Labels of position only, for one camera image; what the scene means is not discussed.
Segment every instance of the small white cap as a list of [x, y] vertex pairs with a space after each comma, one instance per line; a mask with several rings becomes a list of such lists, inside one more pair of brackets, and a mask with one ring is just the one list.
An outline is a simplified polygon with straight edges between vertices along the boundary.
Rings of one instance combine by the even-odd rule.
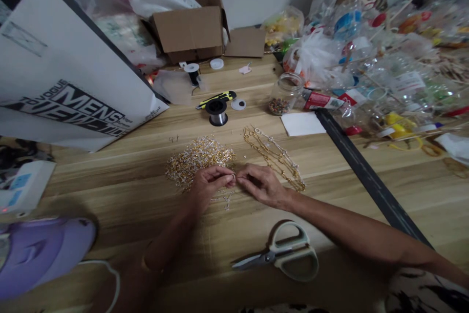
[[236, 98], [235, 100], [231, 101], [231, 108], [234, 110], [243, 110], [246, 108], [246, 101]]
[[184, 71], [185, 71], [185, 72], [196, 72], [196, 71], [199, 71], [199, 64], [196, 64], [196, 63], [187, 64], [187, 65], [184, 67]]
[[407, 109], [407, 111], [416, 111], [416, 110], [422, 109], [422, 107], [418, 103], [409, 104], [405, 108]]
[[392, 127], [388, 127], [387, 129], [384, 129], [383, 131], [378, 132], [376, 134], [376, 137], [378, 137], [378, 138], [386, 137], [386, 136], [389, 136], [390, 134], [392, 134], [394, 132], [396, 132], [396, 130], [394, 130]]
[[215, 58], [210, 61], [210, 67], [213, 70], [220, 70], [224, 65], [225, 63], [223, 62], [223, 59], [221, 58]]
[[437, 127], [435, 124], [427, 124], [427, 125], [422, 125], [422, 126], [417, 126], [412, 129], [413, 132], [426, 132], [426, 131], [432, 131], [436, 130]]

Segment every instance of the white shopping bag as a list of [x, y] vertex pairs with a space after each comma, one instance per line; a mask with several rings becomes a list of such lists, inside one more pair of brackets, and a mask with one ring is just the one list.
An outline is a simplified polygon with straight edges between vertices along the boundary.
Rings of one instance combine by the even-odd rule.
[[168, 109], [78, 14], [21, 0], [3, 22], [0, 135], [97, 151]]

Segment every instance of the yellow box cutter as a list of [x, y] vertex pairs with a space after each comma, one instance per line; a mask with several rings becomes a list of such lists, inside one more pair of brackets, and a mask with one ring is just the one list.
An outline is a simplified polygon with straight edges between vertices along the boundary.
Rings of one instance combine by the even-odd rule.
[[208, 102], [210, 102], [212, 99], [215, 99], [215, 98], [218, 98], [218, 99], [221, 99], [222, 101], [228, 102], [228, 101], [232, 101], [233, 99], [236, 98], [236, 93], [234, 91], [226, 91], [226, 92], [220, 93], [219, 95], [213, 96], [213, 97], [208, 98], [207, 100], [205, 100], [203, 102], [200, 102], [200, 104], [197, 107], [195, 107], [195, 109], [204, 109], [205, 105]]

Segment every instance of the black thread spool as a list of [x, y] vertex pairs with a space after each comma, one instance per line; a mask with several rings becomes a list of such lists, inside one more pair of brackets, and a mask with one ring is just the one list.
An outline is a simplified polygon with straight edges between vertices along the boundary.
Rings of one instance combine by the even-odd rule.
[[223, 126], [228, 121], [226, 115], [226, 102], [221, 99], [213, 99], [205, 105], [205, 110], [210, 114], [210, 124], [213, 126]]
[[192, 86], [194, 87], [199, 86], [199, 82], [197, 81], [197, 78], [199, 77], [199, 64], [196, 64], [196, 63], [187, 64], [184, 67], [184, 71], [189, 74], [189, 77], [191, 78]]

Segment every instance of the patterned clothing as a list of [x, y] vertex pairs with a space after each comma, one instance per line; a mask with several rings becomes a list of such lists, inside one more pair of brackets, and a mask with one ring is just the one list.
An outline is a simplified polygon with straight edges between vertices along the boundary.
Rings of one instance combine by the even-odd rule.
[[[387, 313], [469, 313], [469, 291], [420, 269], [403, 268], [389, 283]], [[329, 313], [305, 304], [281, 304], [240, 313]]]

